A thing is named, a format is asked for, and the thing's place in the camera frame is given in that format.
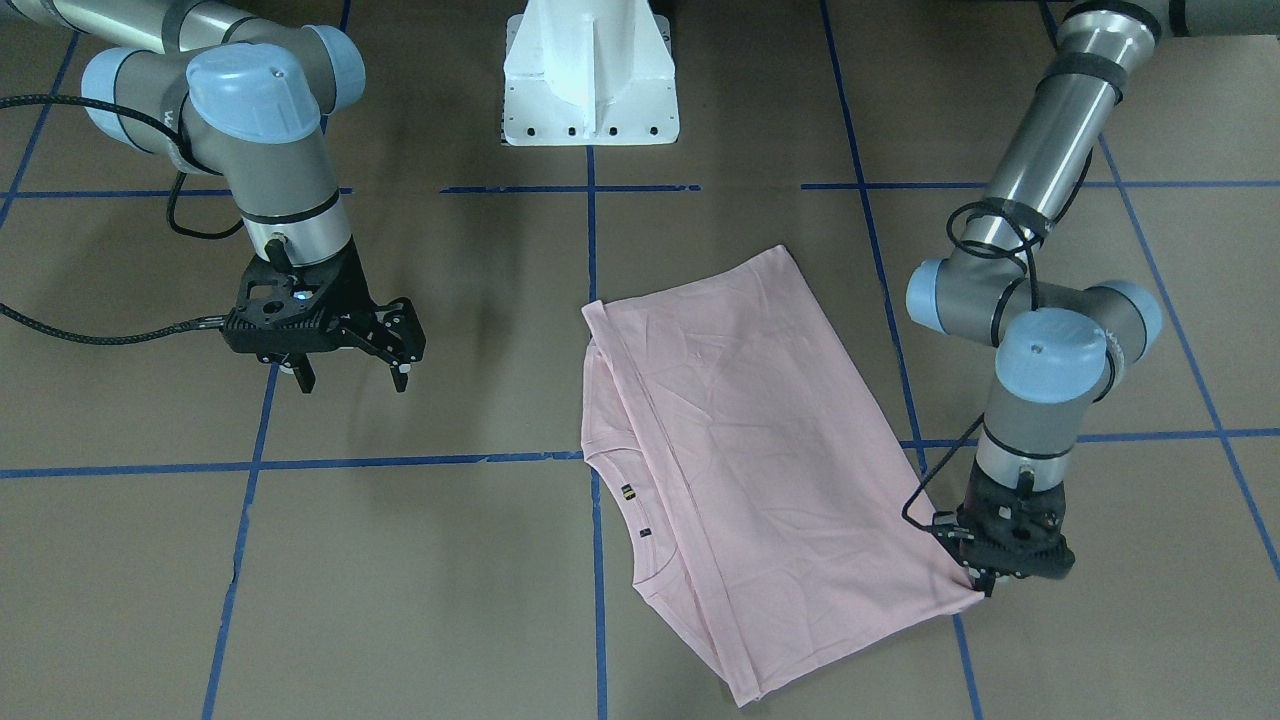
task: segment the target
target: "white metal stand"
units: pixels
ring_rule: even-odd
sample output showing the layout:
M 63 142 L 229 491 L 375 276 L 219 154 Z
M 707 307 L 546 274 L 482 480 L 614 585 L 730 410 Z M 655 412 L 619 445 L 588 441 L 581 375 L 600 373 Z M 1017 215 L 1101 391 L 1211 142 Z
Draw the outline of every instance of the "white metal stand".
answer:
M 511 145 L 662 145 L 680 135 L 671 24 L 646 0 L 529 0 L 507 22 Z

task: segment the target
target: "blue tape grid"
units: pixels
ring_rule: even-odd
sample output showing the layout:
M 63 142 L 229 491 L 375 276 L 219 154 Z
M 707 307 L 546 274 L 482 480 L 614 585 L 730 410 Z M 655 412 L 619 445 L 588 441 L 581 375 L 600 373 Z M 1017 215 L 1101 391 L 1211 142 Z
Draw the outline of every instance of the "blue tape grid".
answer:
M 845 76 L 840 68 L 840 53 L 836 49 L 836 36 L 831 27 L 831 12 L 827 0 L 818 0 L 822 10 L 823 31 L 827 36 L 827 50 L 831 54 L 831 72 L 835 76 L 836 91 L 840 94 L 840 109 L 845 117 L 845 133 L 849 136 L 849 152 L 854 161 L 854 173 L 858 178 L 858 195 L 863 202 L 863 215 L 867 219 L 867 236 L 870 243 L 872 256 L 876 260 L 876 275 L 879 279 L 881 295 L 884 300 L 884 319 L 888 322 L 890 337 L 893 341 L 893 352 L 897 355 L 897 368 L 902 382 L 902 400 L 906 402 L 906 416 L 911 424 L 911 441 L 915 443 L 915 457 L 920 466 L 920 473 L 927 470 L 928 460 L 924 456 L 924 447 L 920 446 L 920 421 L 915 413 L 915 400 L 911 395 L 911 379 L 906 373 L 906 355 L 902 351 L 902 341 L 897 332 L 897 322 L 893 316 L 893 300 L 884 275 L 884 260 L 879 250 L 879 238 L 876 233 L 876 219 L 872 214 L 870 191 L 867 187 L 867 176 L 863 173 L 861 156 L 858 152 L 858 137 L 854 131 L 852 113 L 849 109 L 849 97 L 845 94 Z M 964 634 L 964 620 L 959 615 L 952 616 L 956 644 L 960 648 L 960 665 L 964 669 L 965 687 L 969 689 L 969 707 L 974 720 L 983 720 L 982 698 L 978 693 L 978 683 L 973 673 L 973 662 L 969 657 L 969 643 Z
M 1050 32 L 1055 32 L 1052 14 L 1048 12 L 1046 0 L 1037 0 L 1041 4 L 1042 14 L 1046 20 L 1046 27 Z M 902 441 L 901 446 L 905 450 L 915 450 L 918 460 L 920 461 L 922 469 L 924 468 L 925 460 L 923 452 L 925 448 L 942 448 L 952 445 L 950 438 L 922 438 L 919 432 L 919 425 L 916 421 L 916 414 L 914 409 L 914 401 L 910 393 L 909 378 L 906 374 L 905 356 L 902 354 L 901 342 L 896 329 L 896 322 L 893 318 L 892 301 L 890 299 L 887 282 L 883 272 L 883 263 L 879 254 L 879 242 L 876 234 L 874 219 L 870 213 L 870 191 L 879 190 L 946 190 L 946 188 L 980 188 L 984 183 L 979 182 L 897 182 L 897 183 L 874 183 L 867 182 L 861 160 L 858 152 L 856 136 L 854 132 L 854 124 L 851 119 L 851 113 L 849 109 L 847 97 L 844 91 L 844 77 L 840 69 L 840 60 L 836 50 L 835 37 L 831 28 L 829 12 L 827 9 L 826 0 L 819 0 L 819 6 L 822 10 L 828 50 L 831 53 L 832 70 L 836 76 L 837 90 L 841 100 L 841 109 L 845 117 L 846 132 L 850 142 L 850 155 L 855 167 L 855 174 L 858 182 L 855 183 L 805 183 L 801 186 L 803 190 L 854 190 L 859 191 L 863 202 L 864 214 L 868 223 L 868 232 L 872 241 L 872 252 L 877 264 L 877 274 L 882 283 L 882 292 L 884 295 L 886 305 L 886 318 L 891 327 L 891 337 L 895 343 L 895 350 L 899 354 L 900 374 L 904 383 L 904 398 L 908 404 L 908 414 L 911 419 L 913 438 L 910 441 Z M 351 3 L 347 0 L 343 4 L 343 15 L 340 28 L 346 29 L 347 20 L 349 18 Z M 73 35 L 70 42 L 68 44 L 67 51 L 64 54 L 61 65 L 59 67 L 58 74 L 55 77 L 54 85 L 50 92 L 58 92 L 63 79 L 67 74 L 70 59 L 76 51 L 79 36 Z M 4 204 L 0 206 L 0 227 L 3 227 L 5 219 L 8 218 L 9 209 L 14 200 L 17 199 L 77 199 L 77 197 L 163 197 L 168 195 L 165 190 L 156 191 L 19 191 L 23 176 L 26 174 L 27 167 L 33 155 L 36 143 L 40 138 L 41 131 L 45 127 L 45 122 L 49 114 L 49 108 L 44 108 L 32 131 L 31 138 L 23 152 L 22 161 L 19 164 L 18 172 L 15 173 L 13 182 L 6 192 L 4 192 Z M 1231 447 L 1231 438 L 1258 438 L 1258 437 L 1280 437 L 1280 428 L 1238 428 L 1228 429 L 1222 427 L 1221 419 L 1217 414 L 1216 406 L 1213 405 L 1212 397 L 1210 396 L 1208 388 L 1204 384 L 1203 375 L 1199 372 L 1198 363 L 1190 350 L 1190 343 L 1187 340 L 1185 331 L 1181 327 L 1180 319 L 1172 306 L 1172 301 L 1167 293 L 1167 288 L 1164 284 L 1162 275 L 1158 272 L 1151 247 L 1147 243 L 1146 236 L 1142 231 L 1140 222 L 1138 220 L 1137 213 L 1128 195 L 1128 188 L 1135 187 L 1185 187 L 1185 188 L 1216 188 L 1216 187 L 1280 187 L 1280 181 L 1124 181 L 1116 168 L 1115 160 L 1111 155 L 1110 147 L 1106 145 L 1105 138 L 1100 138 L 1103 154 L 1106 155 L 1107 164 L 1111 169 L 1112 181 L 1111 182 L 1087 182 L 1085 187 L 1114 187 L 1117 188 L 1124 200 L 1126 211 L 1129 213 L 1130 222 L 1133 223 L 1134 231 L 1138 240 L 1143 247 L 1143 252 L 1147 258 L 1148 265 L 1156 277 L 1158 290 L 1161 292 L 1161 299 L 1170 314 L 1171 324 L 1183 345 L 1184 354 L 1192 365 L 1192 372 L 1197 379 L 1201 395 L 1206 402 L 1206 407 L 1210 411 L 1210 416 L 1213 421 L 1212 430 L 1172 430 L 1172 432 L 1153 432 L 1153 433 L 1107 433 L 1107 434 L 1092 434 L 1082 436 L 1080 442 L 1149 442 L 1149 441 L 1178 441 L 1178 439 L 1219 439 L 1222 445 L 1224 451 L 1228 455 L 1228 460 L 1231 465 L 1233 473 L 1235 475 L 1236 483 L 1240 487 L 1240 492 L 1245 498 L 1249 511 L 1254 519 L 1258 533 L 1262 537 L 1263 544 L 1267 548 L 1268 556 L 1272 562 L 1272 568 L 1276 570 L 1277 577 L 1280 577 L 1280 560 L 1276 557 L 1276 550 L 1271 541 L 1270 533 L 1261 518 L 1256 502 L 1253 501 L 1252 492 L 1249 489 L 1248 482 L 1244 478 L 1243 471 L 1239 468 L 1239 462 L 1235 457 L 1234 448 Z M 596 299 L 596 264 L 595 264 L 595 245 L 596 245 L 596 218 L 595 218 L 595 197 L 599 192 L 698 192 L 701 191 L 699 184 L 636 184 L 636 186 L 598 186 L 595 182 L 595 158 L 594 149 L 586 149 L 586 164 L 588 164 L 588 182 L 582 186 L 457 186 L 447 187 L 442 193 L 448 195 L 506 195 L 506 193 L 552 193 L 552 192 L 581 192 L 588 197 L 588 275 L 589 275 L 589 300 L 594 301 Z M 352 188 L 342 188 L 343 193 L 351 193 Z M 225 190 L 187 190 L 183 191 L 184 196 L 227 196 L 229 195 Z M 84 466 L 84 468 L 40 468 L 40 469 L 0 469 L 0 479 L 22 479 L 22 478 L 68 478 L 68 477 L 105 477 L 105 475 L 133 475 L 133 474 L 182 474 L 182 473 L 214 473 L 214 471 L 248 471 L 248 480 L 246 486 L 244 502 L 241 511 L 241 523 L 237 530 L 236 547 L 232 560 L 232 580 L 228 584 L 227 596 L 223 603 L 223 616 L 219 626 L 214 659 L 210 667 L 209 685 L 206 688 L 205 705 L 202 711 L 202 717 L 209 719 L 212 716 L 214 705 L 216 701 L 218 685 L 221 674 L 221 662 L 225 656 L 227 642 L 230 632 L 232 612 L 234 610 L 236 593 L 238 589 L 239 573 L 243 562 L 244 544 L 247 541 L 248 524 L 250 524 L 250 506 L 253 502 L 253 496 L 257 487 L 257 479 L 264 471 L 274 470 L 302 470 L 302 469 L 334 469 L 334 468 L 371 468 L 371 466 L 412 466 L 412 465 L 453 465 L 453 464 L 474 464 L 474 462 L 536 462 L 536 461 L 576 461 L 582 459 L 581 451 L 550 451 L 550 452 L 513 452 L 513 454 L 485 454 L 485 455 L 440 455 L 440 456 L 401 456 L 401 457 L 364 457 L 364 459 L 316 459 L 316 460 L 283 460 L 283 461 L 265 461 L 262 460 L 262 450 L 265 446 L 266 432 L 270 421 L 271 404 L 275 393 L 276 386 L 276 369 L 273 368 L 268 375 L 266 388 L 264 391 L 262 411 L 259 425 L 259 433 L 255 442 L 253 459 L 250 462 L 189 462 L 189 464 L 168 464 L 168 465 L 116 465 L 116 466 Z M 596 705 L 598 716 L 603 720 L 608 715 L 607 707 L 607 662 L 605 662 L 605 607 L 604 607 L 604 565 L 603 565 L 603 541 L 600 530 L 600 478 L 594 471 L 591 473 L 591 515 L 593 515 L 593 562 L 594 562 L 594 575 L 595 575 L 595 630 L 596 630 Z M 964 623 L 959 616 L 952 616 L 952 623 L 956 633 L 956 642 L 960 650 L 961 665 L 964 667 L 965 683 L 970 696 L 972 710 L 974 717 L 982 719 L 982 703 L 978 693 L 977 680 L 973 673 L 973 664 L 969 656 L 968 641 L 965 638 Z
M 1053 13 L 1048 10 L 1044 0 L 1041 0 L 1041 17 L 1044 20 L 1044 29 L 1048 32 L 1050 40 L 1055 38 L 1057 36 L 1057 20 L 1053 19 Z M 1160 300 L 1164 302 L 1165 311 L 1169 314 L 1170 324 L 1178 334 L 1178 342 L 1183 346 L 1183 354 L 1187 356 L 1187 363 L 1190 366 L 1192 375 L 1196 378 L 1196 387 L 1199 389 L 1201 398 L 1204 401 L 1204 409 L 1208 410 L 1210 419 L 1213 421 L 1215 436 L 1222 445 L 1222 452 L 1226 454 L 1226 461 L 1231 466 L 1231 475 L 1235 478 L 1235 484 L 1240 489 L 1240 496 L 1244 498 L 1245 507 L 1249 509 L 1249 516 L 1253 518 L 1253 525 L 1258 530 L 1258 538 L 1262 541 L 1262 547 L 1267 552 L 1267 559 L 1271 560 L 1271 571 L 1275 573 L 1276 579 L 1280 580 L 1280 555 L 1276 553 L 1275 542 L 1271 539 L 1271 533 L 1267 530 L 1267 524 L 1262 519 L 1262 512 L 1258 510 L 1258 505 L 1253 500 L 1253 491 L 1249 488 L 1249 480 L 1244 477 L 1244 470 L 1240 469 L 1240 462 L 1235 456 L 1235 448 L 1231 446 L 1231 436 L 1228 434 L 1226 428 L 1222 425 L 1222 418 L 1217 413 L 1217 405 L 1213 402 L 1212 395 L 1210 395 L 1208 383 L 1204 382 L 1204 375 L 1201 373 L 1199 363 L 1196 360 L 1196 354 L 1192 352 L 1192 343 L 1187 337 L 1187 331 L 1183 328 L 1181 319 L 1178 316 L 1178 309 L 1174 307 L 1174 300 L 1170 297 L 1169 288 L 1165 286 L 1165 277 L 1160 272 L 1160 266 L 1156 264 L 1156 255 L 1152 252 L 1151 245 L 1147 242 L 1147 233 L 1143 232 L 1142 222 L 1138 219 L 1138 211 L 1134 209 L 1133 200 L 1129 197 L 1129 188 L 1139 186 L 1125 182 L 1125 179 L 1120 176 L 1120 168 L 1116 165 L 1115 156 L 1111 154 L 1111 146 L 1107 142 L 1106 133 L 1098 135 L 1098 146 L 1102 149 L 1102 155 L 1107 159 L 1107 168 L 1111 170 L 1111 179 L 1115 182 L 1116 190 L 1120 191 L 1120 199 L 1124 201 L 1125 213 L 1128 213 L 1129 222 L 1133 224 L 1133 232 L 1138 236 L 1138 243 L 1142 246 L 1142 254 L 1147 260 L 1147 266 L 1151 269 L 1151 274 L 1156 279 L 1156 288 L 1160 292 Z M 1153 187 L 1176 186 L 1161 184 Z

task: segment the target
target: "light blue joint cap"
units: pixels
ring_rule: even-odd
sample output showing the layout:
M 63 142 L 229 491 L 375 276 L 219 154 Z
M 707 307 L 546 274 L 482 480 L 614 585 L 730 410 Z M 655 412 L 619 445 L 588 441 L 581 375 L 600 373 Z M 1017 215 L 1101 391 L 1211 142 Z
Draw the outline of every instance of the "light blue joint cap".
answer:
M 356 44 L 347 37 L 347 33 L 330 26 L 302 26 L 320 36 L 324 49 L 329 51 L 329 63 L 333 65 L 334 83 L 334 114 L 365 94 L 365 59 L 360 56 Z
M 84 74 L 81 77 L 81 95 L 92 97 L 93 100 L 102 100 L 104 102 L 115 102 L 115 77 L 120 73 L 120 65 L 124 64 L 124 60 L 134 53 L 143 53 L 143 50 L 136 47 L 111 47 L 95 55 L 88 61 L 88 67 L 84 68 Z M 142 150 L 124 132 L 124 123 L 120 122 L 120 115 L 90 108 L 86 108 L 86 111 L 88 113 L 88 118 L 93 120 L 93 124 L 97 126 L 97 129 L 125 145 Z
M 906 314 L 916 323 L 947 334 L 947 331 L 942 328 L 942 319 L 938 318 L 938 273 L 941 270 L 942 259 L 932 258 L 911 273 L 911 281 L 906 283 Z
M 1092 319 L 1061 307 L 1023 313 L 996 351 L 1000 384 L 1041 405 L 1089 392 L 1107 366 L 1107 338 Z
M 283 145 L 320 127 L 320 106 L 302 65 L 275 45 L 206 50 L 187 64 L 187 85 L 200 117 L 232 137 Z
M 1133 306 L 1138 309 L 1138 314 L 1142 315 L 1142 324 L 1147 327 L 1147 343 L 1142 346 L 1142 355 L 1138 355 L 1138 360 L 1142 360 L 1151 352 L 1151 346 L 1160 337 L 1160 331 L 1165 329 L 1165 314 L 1160 310 L 1160 301 L 1156 300 L 1155 295 L 1147 292 L 1147 288 L 1129 281 L 1107 281 L 1100 283 L 1098 287 L 1111 288 L 1128 297 L 1129 302 L 1133 302 Z

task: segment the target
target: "pink t-shirt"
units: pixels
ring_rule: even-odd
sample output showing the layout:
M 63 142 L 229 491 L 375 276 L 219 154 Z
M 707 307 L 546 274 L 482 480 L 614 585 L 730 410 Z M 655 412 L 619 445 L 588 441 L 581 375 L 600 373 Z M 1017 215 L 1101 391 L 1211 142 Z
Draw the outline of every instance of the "pink t-shirt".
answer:
M 900 518 L 916 477 L 782 246 L 582 314 L 582 451 L 635 588 L 739 706 L 982 598 Z

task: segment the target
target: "blue tape line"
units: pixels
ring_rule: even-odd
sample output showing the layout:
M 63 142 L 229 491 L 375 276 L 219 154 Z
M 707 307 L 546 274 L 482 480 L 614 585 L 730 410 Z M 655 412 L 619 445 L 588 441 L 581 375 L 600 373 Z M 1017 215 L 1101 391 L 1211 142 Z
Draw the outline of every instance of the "blue tape line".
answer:
M 1048 33 L 1048 42 L 1053 47 L 1057 47 L 1057 20 L 1053 19 L 1053 10 L 1050 9 L 1046 0 L 1038 0 L 1041 12 L 1041 22 L 1044 23 L 1044 32 Z
M 586 146 L 586 301 L 595 302 L 596 274 L 595 274 L 595 149 Z
M 1126 187 L 1280 187 L 1280 181 L 1125 181 Z M 982 182 L 806 182 L 800 190 L 980 190 Z M 1115 181 L 1088 181 L 1084 187 L 1116 187 Z
M 1178 310 L 1174 307 L 1174 301 L 1169 295 L 1169 288 L 1165 286 L 1165 278 L 1160 273 L 1160 268 L 1156 265 L 1156 256 L 1151 251 L 1151 245 L 1147 242 L 1147 233 L 1143 232 L 1142 223 L 1138 222 L 1138 213 L 1134 210 L 1133 200 L 1129 197 L 1129 190 L 1126 188 L 1124 179 L 1120 177 L 1120 169 L 1116 167 L 1115 158 L 1111 155 L 1111 147 L 1107 143 L 1106 137 L 1100 135 L 1098 145 L 1102 147 L 1102 154 L 1106 156 L 1107 165 L 1111 168 L 1111 176 L 1115 178 L 1116 187 L 1120 190 L 1120 199 L 1124 201 L 1125 211 L 1129 214 L 1129 222 L 1133 224 L 1134 233 L 1138 236 L 1138 243 L 1142 246 L 1142 254 L 1147 259 L 1147 266 L 1151 269 L 1151 274 L 1156 279 L 1156 290 L 1160 291 L 1160 297 L 1165 304 L 1165 310 L 1169 313 L 1170 324 L 1178 334 L 1178 342 L 1183 346 L 1183 354 L 1187 356 L 1187 363 L 1190 365 L 1192 375 L 1196 378 L 1196 387 L 1199 388 L 1201 398 L 1203 398 L 1204 407 L 1208 410 L 1210 419 L 1213 421 L 1213 429 L 1217 432 L 1217 437 L 1222 443 L 1222 451 L 1226 452 L 1226 460 L 1231 465 L 1231 473 L 1235 475 L 1235 484 L 1240 488 L 1244 503 L 1248 506 L 1249 514 L 1253 516 L 1253 524 L 1258 530 L 1258 536 L 1262 538 L 1262 546 L 1266 548 L 1267 557 L 1271 560 L 1271 569 L 1275 571 L 1276 579 L 1280 579 L 1280 555 L 1276 553 L 1275 543 L 1271 541 L 1271 533 L 1267 530 L 1267 525 L 1262 520 L 1262 512 L 1258 510 L 1258 505 L 1253 500 L 1253 492 L 1249 489 L 1249 483 L 1244 478 L 1244 473 L 1240 470 L 1240 464 L 1235 457 L 1235 450 L 1231 447 L 1231 441 L 1222 425 L 1222 419 L 1217 413 L 1217 406 L 1210 396 L 1208 384 L 1204 382 L 1203 373 L 1201 373 L 1199 363 L 1196 361 L 1196 354 L 1192 352 L 1192 345 L 1187 338 L 1187 331 L 1183 328 L 1181 319 L 1178 316 Z
M 872 246 L 872 256 L 876 261 L 876 275 L 879 278 L 881 296 L 884 301 L 884 318 L 888 320 L 888 333 L 893 341 L 893 351 L 897 354 L 897 372 L 902 382 L 902 397 L 906 402 L 906 416 L 911 424 L 911 439 L 916 443 L 920 442 L 920 423 L 915 413 L 915 400 L 911 393 L 911 379 L 906 373 L 906 355 L 902 351 L 902 340 L 897 332 L 897 320 L 893 316 L 893 300 L 890 296 L 888 278 L 884 274 L 884 259 L 879 250 L 879 238 L 876 233 L 876 219 L 872 215 L 872 201 L 870 193 L 867 191 L 867 176 L 863 173 L 863 160 L 858 151 L 858 137 L 854 133 L 854 118 L 852 113 L 849 110 L 849 97 L 845 95 L 845 74 L 840 69 L 840 55 L 836 51 L 836 36 L 831 29 L 831 13 L 827 9 L 827 0 L 819 0 L 819 8 L 822 9 L 822 24 L 827 33 L 827 50 L 831 54 L 831 69 L 836 76 L 836 90 L 840 94 L 840 109 L 845 117 L 845 133 L 849 136 L 849 152 L 854 161 L 854 174 L 858 177 L 859 195 L 863 201 L 863 217 L 867 220 L 867 236 Z M 924 457 L 924 448 L 916 448 L 916 460 L 919 461 L 920 471 L 925 470 L 927 460 Z
M 509 184 L 449 186 L 440 195 L 516 195 L 531 192 L 701 192 L 700 184 Z
M 553 452 L 497 452 L 488 455 L 422 455 L 404 457 L 335 457 L 330 460 L 264 460 L 262 470 L 332 470 L 337 468 L 394 468 L 413 465 L 474 465 L 480 462 L 540 462 L 581 460 L 581 450 Z
M 351 18 L 351 0 L 346 0 L 342 4 L 342 18 L 338 20 L 338 29 L 347 32 L 347 20 Z M 320 132 L 329 132 L 329 115 L 320 118 Z
M 1236 428 L 1224 430 L 1230 438 L 1274 438 L 1280 437 L 1280 428 Z M 1179 439 L 1217 439 L 1217 430 L 1157 430 L 1149 433 L 1097 433 L 1084 434 L 1078 442 L 1160 442 Z M 919 442 L 899 441 L 902 450 L 937 450 L 951 447 L 954 438 L 924 438 Z M 965 447 L 977 446 L 977 441 L 965 442 Z M 581 450 L 558 450 L 548 452 L 494 452 L 484 455 L 434 455 L 401 457 L 339 457 L 310 460 L 264 460 L 260 471 L 274 470 L 326 470 L 337 468 L 394 468 L 415 465 L 467 465 L 479 462 L 540 462 L 582 460 Z M 174 462 L 169 465 L 92 465 L 79 468 L 13 468 L 0 469 L 0 479 L 29 478 L 77 478 L 113 475 L 177 475 L 188 473 L 242 473 L 251 468 L 250 462 Z
M 595 716 L 609 716 L 609 679 L 604 646 L 604 533 L 600 524 L 600 475 L 591 470 L 591 555 L 595 566 Z
M 1108 443 L 1108 442 L 1169 442 L 1179 439 L 1220 439 L 1222 436 L 1230 438 L 1270 438 L 1280 437 L 1280 428 L 1239 428 L 1234 430 L 1156 430 L 1149 433 L 1094 433 L 1084 434 L 1076 438 L 1076 442 L 1088 443 Z M 923 447 L 927 450 L 937 450 L 943 447 L 951 447 L 955 445 L 955 439 L 948 438 L 928 438 L 920 442 L 914 442 L 909 439 L 900 439 L 897 445 L 902 450 L 911 450 L 915 447 Z M 977 447 L 978 441 L 970 439 L 965 441 L 963 447 Z
M 335 468 L 393 468 L 413 465 L 467 465 L 479 462 L 539 462 L 544 460 L 581 460 L 581 450 L 550 452 L 495 452 L 486 455 L 434 455 L 408 457 L 342 457 L 314 460 L 264 460 L 260 471 L 328 470 Z M 251 462 L 177 462 L 172 465 L 101 465 L 87 468 L 15 468 L 0 469 L 0 479 L 77 478 L 110 475 L 170 475 L 183 473 L 236 473 L 252 469 Z
M 1124 181 L 1124 184 L 1125 187 L 1280 187 L 1280 181 Z
M 700 184 L 596 184 L 595 192 L 701 192 Z
M 54 76 L 54 85 L 49 88 L 50 95 L 58 95 L 58 91 L 63 87 L 63 79 L 67 78 L 67 68 L 72 64 L 72 56 L 76 54 L 76 46 L 79 45 L 79 33 L 72 33 L 70 42 L 67 44 L 67 51 L 63 53 L 63 64 L 58 67 L 58 74 Z M 36 127 L 31 131 L 31 138 L 27 140 L 27 149 L 22 152 L 22 160 L 18 163 L 18 172 L 13 176 L 13 182 L 9 183 L 9 192 L 5 195 L 4 205 L 0 205 L 0 228 L 4 227 L 4 222 L 9 218 L 9 208 L 13 206 L 13 200 L 17 196 L 18 187 L 22 184 L 23 176 L 27 174 L 27 167 L 31 164 L 31 156 L 36 152 L 36 143 L 40 142 L 40 133 L 45 129 L 45 120 L 49 118 L 49 110 L 51 105 L 45 105 L 40 109 L 40 117 L 36 118 Z
M 1280 428 L 1249 428 L 1243 430 L 1226 430 L 1226 437 L 1280 437 Z
M 180 473 L 243 473 L 248 462 L 175 462 L 172 465 L 99 465 L 90 468 L 31 468 L 0 470 L 0 479 L 90 478 L 109 475 L 172 475 Z
M 959 615 L 952 615 L 951 626 L 956 632 L 956 644 L 960 646 L 960 665 L 964 666 L 964 684 L 969 688 L 969 706 L 973 708 L 973 720 L 983 720 L 982 698 L 978 697 L 978 680 L 973 674 L 973 659 L 969 657 L 969 639 L 964 633 L 964 620 Z
M 342 195 L 351 195 L 355 188 L 339 187 Z M 68 200 L 68 199 L 93 199 L 93 197 L 169 197 L 168 190 L 24 190 L 14 192 L 15 197 L 24 200 Z M 183 190 L 180 197 L 230 197 L 232 191 L 221 190 Z
M 227 638 L 232 629 L 232 611 L 236 609 L 236 591 L 239 589 L 241 566 L 244 561 L 244 542 L 248 539 L 248 509 L 253 505 L 257 492 L 257 477 L 262 462 L 262 448 L 266 446 L 266 429 L 271 423 L 271 402 L 275 398 L 275 379 L 279 365 L 273 364 L 266 375 L 266 389 L 262 392 L 262 414 L 257 423 L 257 439 L 253 442 L 253 461 L 244 484 L 244 503 L 241 506 L 239 528 L 236 530 L 236 552 L 232 555 L 232 582 L 227 585 L 223 598 L 223 618 L 218 626 L 218 641 L 214 643 L 214 661 L 209 669 L 209 685 L 205 688 L 202 720 L 212 720 L 214 702 L 218 700 L 218 683 L 223 675 L 223 657 L 227 655 Z

